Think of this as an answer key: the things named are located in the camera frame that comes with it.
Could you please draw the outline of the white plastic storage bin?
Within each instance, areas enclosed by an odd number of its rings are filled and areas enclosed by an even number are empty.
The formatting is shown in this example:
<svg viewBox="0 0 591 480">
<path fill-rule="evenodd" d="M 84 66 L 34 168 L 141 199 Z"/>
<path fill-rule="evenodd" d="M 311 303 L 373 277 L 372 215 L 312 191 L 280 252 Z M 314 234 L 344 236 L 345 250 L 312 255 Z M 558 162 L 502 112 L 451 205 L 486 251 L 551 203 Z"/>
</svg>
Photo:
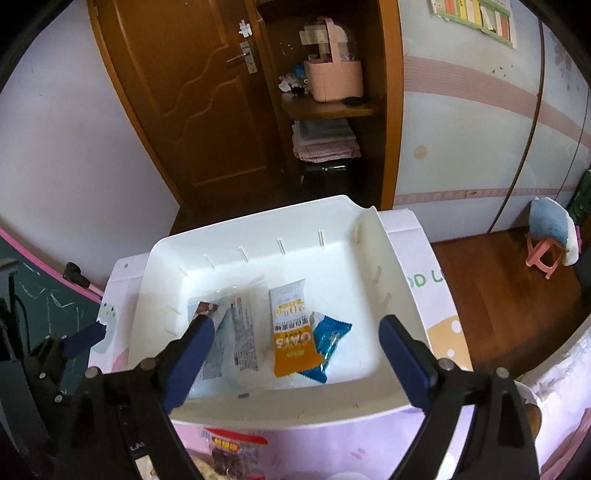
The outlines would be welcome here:
<svg viewBox="0 0 591 480">
<path fill-rule="evenodd" d="M 197 304 L 225 319 L 211 357 L 175 408 L 177 421 L 236 429 L 342 423 L 408 406 L 379 341 L 393 314 L 426 339 L 378 212 L 337 196 L 271 210 L 160 240 L 141 282 L 130 366 L 188 327 Z M 277 376 L 283 352 L 311 339 L 322 316 L 351 325 L 327 379 Z"/>
</svg>

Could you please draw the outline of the large clear blue snack bag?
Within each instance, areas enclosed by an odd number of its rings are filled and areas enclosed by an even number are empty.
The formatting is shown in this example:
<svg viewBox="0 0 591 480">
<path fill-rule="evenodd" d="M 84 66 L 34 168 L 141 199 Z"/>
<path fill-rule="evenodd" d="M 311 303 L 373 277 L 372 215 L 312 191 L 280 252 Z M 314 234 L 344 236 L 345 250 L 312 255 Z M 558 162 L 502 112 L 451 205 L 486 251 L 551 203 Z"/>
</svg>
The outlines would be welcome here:
<svg viewBox="0 0 591 480">
<path fill-rule="evenodd" d="M 266 281 L 257 279 L 213 291 L 204 298 L 192 297 L 187 303 L 189 319 L 200 301 L 215 303 L 218 310 L 211 318 L 211 350 L 187 398 L 240 397 L 269 387 L 274 376 Z"/>
</svg>

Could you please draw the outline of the small pink stool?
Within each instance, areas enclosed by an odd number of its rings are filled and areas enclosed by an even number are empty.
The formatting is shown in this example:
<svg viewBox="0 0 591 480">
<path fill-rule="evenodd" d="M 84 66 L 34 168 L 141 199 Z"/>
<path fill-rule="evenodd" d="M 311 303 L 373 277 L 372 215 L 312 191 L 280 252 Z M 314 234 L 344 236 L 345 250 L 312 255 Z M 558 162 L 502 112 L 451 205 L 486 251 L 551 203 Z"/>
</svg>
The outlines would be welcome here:
<svg viewBox="0 0 591 480">
<path fill-rule="evenodd" d="M 563 247 L 553 238 L 543 238 L 535 241 L 530 234 L 526 236 L 527 267 L 536 267 L 549 280 L 556 269 L 562 264 Z"/>
</svg>

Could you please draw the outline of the black easel knob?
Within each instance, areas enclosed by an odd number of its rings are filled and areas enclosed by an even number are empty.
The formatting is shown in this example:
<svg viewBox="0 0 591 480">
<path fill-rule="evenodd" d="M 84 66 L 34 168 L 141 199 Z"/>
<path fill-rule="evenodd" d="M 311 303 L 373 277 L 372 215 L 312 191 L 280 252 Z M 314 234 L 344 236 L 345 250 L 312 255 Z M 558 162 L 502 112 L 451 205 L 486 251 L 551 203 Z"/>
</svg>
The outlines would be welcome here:
<svg viewBox="0 0 591 480">
<path fill-rule="evenodd" d="M 65 265 L 62 277 L 83 289 L 90 288 L 90 281 L 82 274 L 80 267 L 73 262 L 68 262 Z"/>
</svg>

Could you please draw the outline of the white pillow on bed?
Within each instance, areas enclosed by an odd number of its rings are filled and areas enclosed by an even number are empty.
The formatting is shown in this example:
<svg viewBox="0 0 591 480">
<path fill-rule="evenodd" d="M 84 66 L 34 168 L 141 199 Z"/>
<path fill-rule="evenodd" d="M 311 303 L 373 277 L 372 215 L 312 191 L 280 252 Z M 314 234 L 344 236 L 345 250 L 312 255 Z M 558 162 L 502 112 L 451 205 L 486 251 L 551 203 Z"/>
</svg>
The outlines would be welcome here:
<svg viewBox="0 0 591 480">
<path fill-rule="evenodd" d="M 578 427 L 590 407 L 590 317 L 550 357 L 522 375 L 516 385 L 542 413 L 535 440 L 542 466 Z"/>
</svg>

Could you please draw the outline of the blue candy packet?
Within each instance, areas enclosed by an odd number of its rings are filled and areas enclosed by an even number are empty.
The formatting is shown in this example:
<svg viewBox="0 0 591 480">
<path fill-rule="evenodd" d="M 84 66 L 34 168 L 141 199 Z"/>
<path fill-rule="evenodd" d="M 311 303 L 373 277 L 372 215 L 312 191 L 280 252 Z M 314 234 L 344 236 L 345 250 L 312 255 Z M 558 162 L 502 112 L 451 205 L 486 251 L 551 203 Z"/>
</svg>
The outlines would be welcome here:
<svg viewBox="0 0 591 480">
<path fill-rule="evenodd" d="M 311 323 L 314 324 L 312 333 L 314 333 L 317 352 L 322 356 L 322 363 L 314 368 L 301 371 L 301 376 L 325 384 L 328 381 L 327 370 L 332 355 L 337 350 L 342 338 L 352 330 L 353 325 L 320 312 L 311 314 Z"/>
</svg>

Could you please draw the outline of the colourful wall poster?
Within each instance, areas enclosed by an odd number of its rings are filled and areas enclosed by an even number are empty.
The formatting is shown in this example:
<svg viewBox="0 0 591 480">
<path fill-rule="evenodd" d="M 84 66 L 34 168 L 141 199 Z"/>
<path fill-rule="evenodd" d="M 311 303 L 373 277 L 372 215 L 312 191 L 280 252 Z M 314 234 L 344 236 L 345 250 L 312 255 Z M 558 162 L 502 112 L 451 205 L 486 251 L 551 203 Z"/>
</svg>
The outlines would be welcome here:
<svg viewBox="0 0 591 480">
<path fill-rule="evenodd" d="M 434 15 L 517 48 L 511 2 L 506 0 L 431 0 Z"/>
</svg>

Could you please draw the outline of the green chalkboard pink frame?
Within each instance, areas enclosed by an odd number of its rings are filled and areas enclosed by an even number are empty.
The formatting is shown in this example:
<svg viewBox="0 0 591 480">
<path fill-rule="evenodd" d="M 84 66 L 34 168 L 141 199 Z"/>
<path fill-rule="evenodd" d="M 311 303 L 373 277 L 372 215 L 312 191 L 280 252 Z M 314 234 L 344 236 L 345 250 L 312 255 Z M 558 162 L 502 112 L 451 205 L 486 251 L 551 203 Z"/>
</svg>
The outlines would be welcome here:
<svg viewBox="0 0 591 480">
<path fill-rule="evenodd" d="M 1 257 L 17 261 L 11 275 L 16 299 L 7 307 L 16 313 L 19 341 L 16 356 L 24 355 L 46 336 L 71 336 L 97 320 L 103 291 L 83 288 L 1 231 Z"/>
</svg>

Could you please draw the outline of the orange oats snack bar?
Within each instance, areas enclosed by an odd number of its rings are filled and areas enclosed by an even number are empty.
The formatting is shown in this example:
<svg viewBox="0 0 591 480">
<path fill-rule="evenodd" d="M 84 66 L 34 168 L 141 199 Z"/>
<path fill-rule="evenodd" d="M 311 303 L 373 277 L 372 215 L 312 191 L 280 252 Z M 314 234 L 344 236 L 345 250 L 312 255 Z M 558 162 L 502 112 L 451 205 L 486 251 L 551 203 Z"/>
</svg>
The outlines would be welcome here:
<svg viewBox="0 0 591 480">
<path fill-rule="evenodd" d="M 273 373 L 287 377 L 322 363 L 315 347 L 314 328 L 304 298 L 305 280 L 270 289 L 273 320 Z"/>
</svg>

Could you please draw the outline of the pink handled basket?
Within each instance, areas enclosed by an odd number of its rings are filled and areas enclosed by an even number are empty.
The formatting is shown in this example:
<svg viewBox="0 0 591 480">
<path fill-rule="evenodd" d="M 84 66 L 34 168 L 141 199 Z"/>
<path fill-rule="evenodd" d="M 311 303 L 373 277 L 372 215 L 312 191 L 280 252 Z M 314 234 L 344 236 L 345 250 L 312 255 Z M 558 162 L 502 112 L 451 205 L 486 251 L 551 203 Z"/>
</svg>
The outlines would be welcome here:
<svg viewBox="0 0 591 480">
<path fill-rule="evenodd" d="M 349 49 L 346 30 L 320 17 L 300 31 L 301 44 L 317 45 L 318 56 L 304 61 L 311 96 L 320 103 L 363 97 L 362 63 Z"/>
</svg>

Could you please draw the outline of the cartoon printed tablecloth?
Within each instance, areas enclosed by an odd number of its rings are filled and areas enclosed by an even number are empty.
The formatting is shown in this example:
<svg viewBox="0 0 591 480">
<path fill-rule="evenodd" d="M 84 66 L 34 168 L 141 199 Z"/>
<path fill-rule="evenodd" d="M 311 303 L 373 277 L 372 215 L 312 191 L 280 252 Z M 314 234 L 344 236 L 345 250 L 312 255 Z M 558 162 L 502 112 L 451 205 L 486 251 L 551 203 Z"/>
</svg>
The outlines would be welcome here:
<svg viewBox="0 0 591 480">
<path fill-rule="evenodd" d="M 472 369 L 413 212 L 338 196 L 120 259 L 89 362 L 112 392 L 187 339 L 165 416 L 182 453 L 247 479 L 535 479 L 520 392 Z"/>
</svg>

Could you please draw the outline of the red topped dried fruit bag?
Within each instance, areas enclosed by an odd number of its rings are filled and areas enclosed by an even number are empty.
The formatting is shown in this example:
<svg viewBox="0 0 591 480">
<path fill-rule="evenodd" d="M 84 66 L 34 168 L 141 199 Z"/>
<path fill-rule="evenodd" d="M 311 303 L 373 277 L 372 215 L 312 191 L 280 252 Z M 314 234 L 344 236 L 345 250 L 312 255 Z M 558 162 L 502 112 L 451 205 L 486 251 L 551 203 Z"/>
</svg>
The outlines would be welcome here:
<svg viewBox="0 0 591 480">
<path fill-rule="evenodd" d="M 263 435 L 205 427 L 202 436 L 217 474 L 226 479 L 266 479 L 259 466 L 260 453 L 269 443 Z"/>
</svg>

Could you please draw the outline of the brown chocolate snack packet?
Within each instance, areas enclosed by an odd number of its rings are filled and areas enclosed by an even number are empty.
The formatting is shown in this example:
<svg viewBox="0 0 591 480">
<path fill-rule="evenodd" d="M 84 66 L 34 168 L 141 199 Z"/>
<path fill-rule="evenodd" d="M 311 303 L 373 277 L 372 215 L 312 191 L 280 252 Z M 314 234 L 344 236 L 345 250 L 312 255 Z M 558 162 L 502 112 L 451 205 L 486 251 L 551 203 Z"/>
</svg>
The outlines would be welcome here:
<svg viewBox="0 0 591 480">
<path fill-rule="evenodd" d="M 200 301 L 195 308 L 193 318 L 197 318 L 198 316 L 205 316 L 208 318 L 213 318 L 214 314 L 218 310 L 218 305 L 211 302 L 204 302 Z"/>
</svg>

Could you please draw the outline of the wooden corner shelf unit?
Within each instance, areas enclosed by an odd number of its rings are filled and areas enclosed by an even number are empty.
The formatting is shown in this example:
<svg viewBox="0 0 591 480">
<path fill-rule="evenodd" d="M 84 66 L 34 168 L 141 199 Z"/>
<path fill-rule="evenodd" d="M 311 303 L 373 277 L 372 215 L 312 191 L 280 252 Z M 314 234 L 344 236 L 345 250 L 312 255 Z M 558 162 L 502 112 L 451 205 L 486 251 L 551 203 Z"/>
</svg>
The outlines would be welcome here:
<svg viewBox="0 0 591 480">
<path fill-rule="evenodd" d="M 403 120 L 396 1 L 257 1 L 287 181 L 389 210 Z"/>
</svg>

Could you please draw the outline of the brown wooden door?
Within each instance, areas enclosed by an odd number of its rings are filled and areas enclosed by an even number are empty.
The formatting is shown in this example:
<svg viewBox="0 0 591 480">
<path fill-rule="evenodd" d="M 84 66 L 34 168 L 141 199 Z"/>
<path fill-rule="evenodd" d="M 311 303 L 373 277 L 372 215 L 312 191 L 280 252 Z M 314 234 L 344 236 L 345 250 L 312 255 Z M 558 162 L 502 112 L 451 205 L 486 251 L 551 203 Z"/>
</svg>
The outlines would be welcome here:
<svg viewBox="0 0 591 480">
<path fill-rule="evenodd" d="M 124 110 L 176 199 L 197 206 L 287 189 L 276 110 L 246 1 L 90 1 Z"/>
</svg>

